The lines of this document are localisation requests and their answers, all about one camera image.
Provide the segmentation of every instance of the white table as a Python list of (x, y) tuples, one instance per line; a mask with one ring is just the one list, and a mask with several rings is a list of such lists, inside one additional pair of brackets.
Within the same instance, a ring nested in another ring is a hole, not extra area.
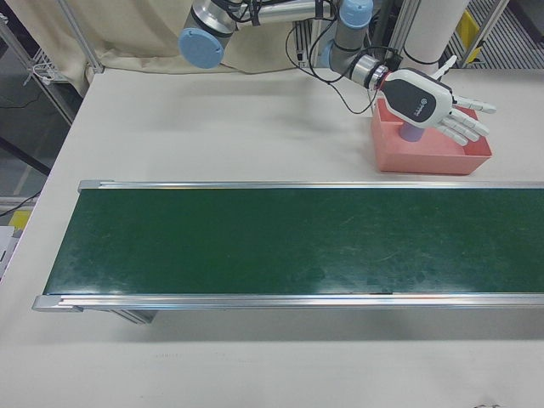
[[(495, 156), (462, 180), (542, 181), (542, 71), (448, 74), (495, 102)], [(350, 101), (361, 88), (344, 83)], [(370, 118), (293, 71), (96, 76), (0, 284), (2, 406), (537, 407), (544, 311), (31, 311), (82, 179), (459, 180), (376, 172)]]

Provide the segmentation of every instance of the floor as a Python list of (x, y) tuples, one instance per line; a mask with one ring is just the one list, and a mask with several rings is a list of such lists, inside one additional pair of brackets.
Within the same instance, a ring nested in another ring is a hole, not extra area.
[[(0, 57), (0, 134), (51, 167), (70, 128), (34, 81), (23, 86), (27, 77), (13, 52), (7, 49)], [(77, 96), (70, 93), (69, 99), (77, 104)], [(46, 176), (0, 150), (0, 201), (32, 196), (45, 180)], [(0, 217), (0, 225), (6, 225), (9, 219)]]

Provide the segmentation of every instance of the pink bin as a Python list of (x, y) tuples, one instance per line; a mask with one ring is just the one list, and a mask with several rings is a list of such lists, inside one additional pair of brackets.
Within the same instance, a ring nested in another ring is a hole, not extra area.
[[(478, 119), (473, 110), (462, 111)], [(407, 142), (399, 136), (403, 123), (387, 110), (384, 99), (377, 101), (372, 137), (377, 166), (383, 172), (466, 175), (491, 157), (485, 138), (463, 147), (433, 128), (418, 142)]]

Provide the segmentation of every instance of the green belt surface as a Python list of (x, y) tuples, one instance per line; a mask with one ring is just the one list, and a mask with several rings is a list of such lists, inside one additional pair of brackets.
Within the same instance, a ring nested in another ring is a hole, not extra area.
[(83, 190), (44, 294), (544, 292), (544, 190)]

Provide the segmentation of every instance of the purple object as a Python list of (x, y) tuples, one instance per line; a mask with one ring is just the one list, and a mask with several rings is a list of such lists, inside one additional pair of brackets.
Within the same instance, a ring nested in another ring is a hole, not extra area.
[(400, 127), (399, 135), (402, 139), (406, 140), (407, 142), (419, 142), (424, 132), (425, 132), (425, 129), (421, 129), (420, 127), (415, 127), (414, 125), (411, 125), (410, 123), (405, 123)]

